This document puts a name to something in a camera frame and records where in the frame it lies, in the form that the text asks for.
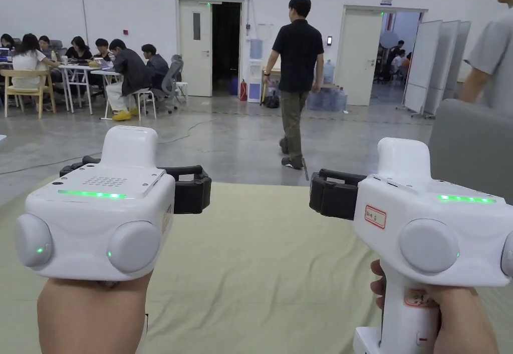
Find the gray t-shirt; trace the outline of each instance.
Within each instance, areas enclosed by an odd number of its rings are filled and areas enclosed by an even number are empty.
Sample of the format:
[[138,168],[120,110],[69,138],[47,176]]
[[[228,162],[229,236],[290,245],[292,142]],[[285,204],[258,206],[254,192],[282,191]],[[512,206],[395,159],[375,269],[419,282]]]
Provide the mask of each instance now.
[[513,9],[489,22],[465,61],[491,78],[483,99],[492,109],[513,116]]

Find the wooden chair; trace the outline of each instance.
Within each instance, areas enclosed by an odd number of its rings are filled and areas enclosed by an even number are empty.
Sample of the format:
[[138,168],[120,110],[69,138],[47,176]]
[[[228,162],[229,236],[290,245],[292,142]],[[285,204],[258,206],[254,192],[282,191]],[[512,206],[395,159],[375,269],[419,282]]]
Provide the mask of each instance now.
[[[53,96],[52,79],[49,71],[13,71],[13,70],[0,70],[0,75],[5,76],[5,99],[4,110],[5,117],[7,117],[7,109],[9,107],[9,95],[14,95],[16,102],[20,102],[22,113],[25,113],[25,107],[20,95],[39,96],[39,118],[43,116],[43,94],[50,94],[52,101],[52,111],[56,113],[56,99]],[[12,78],[39,78],[39,86],[37,89],[20,89],[12,85]]]

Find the whiteboard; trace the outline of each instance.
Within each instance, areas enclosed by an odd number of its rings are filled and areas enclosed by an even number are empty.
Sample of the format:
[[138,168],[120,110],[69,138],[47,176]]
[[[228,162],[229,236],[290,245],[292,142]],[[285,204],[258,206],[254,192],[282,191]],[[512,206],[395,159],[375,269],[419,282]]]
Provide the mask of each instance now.
[[424,111],[428,113],[436,114],[436,109],[442,101],[460,23],[461,21],[459,20],[442,23],[438,46],[436,48],[436,55],[433,62],[431,82],[429,83],[426,103],[424,104]]
[[419,25],[404,95],[404,106],[415,113],[424,113],[441,27],[442,20]]
[[449,76],[447,77],[447,84],[445,85],[445,92],[443,99],[452,99],[454,91],[456,90],[457,77],[460,75],[461,63],[463,62],[463,54],[467,46],[468,33],[470,32],[470,22],[461,22],[460,28],[457,32],[456,46],[452,54],[452,62],[449,69]]

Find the green led light strip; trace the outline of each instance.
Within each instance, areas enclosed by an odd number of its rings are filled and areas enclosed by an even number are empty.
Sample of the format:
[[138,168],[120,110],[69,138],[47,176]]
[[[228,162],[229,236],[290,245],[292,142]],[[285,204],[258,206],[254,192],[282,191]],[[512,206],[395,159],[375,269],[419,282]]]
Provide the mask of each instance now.
[[106,192],[89,192],[89,191],[69,191],[59,190],[59,193],[65,193],[68,195],[78,195],[80,197],[96,197],[96,198],[110,198],[110,199],[125,199],[127,196],[123,194],[109,194]]
[[495,199],[454,197],[449,195],[439,195],[438,199],[444,202],[474,202],[474,203],[497,203]]

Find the human hand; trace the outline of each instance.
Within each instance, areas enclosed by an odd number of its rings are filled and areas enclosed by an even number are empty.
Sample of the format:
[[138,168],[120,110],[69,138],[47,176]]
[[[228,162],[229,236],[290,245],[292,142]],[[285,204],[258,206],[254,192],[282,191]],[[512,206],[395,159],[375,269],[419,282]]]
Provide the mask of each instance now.
[[134,354],[144,329],[150,277],[111,288],[49,279],[38,298],[42,354]]
[[321,91],[322,83],[321,82],[315,82],[312,86],[312,92],[313,93],[319,93]]
[[[379,260],[372,262],[370,268],[381,276],[370,288],[379,295],[376,304],[383,309],[385,273]],[[434,354],[498,354],[493,329],[475,289],[426,286],[426,291],[440,305],[442,313],[442,328],[436,338]]]

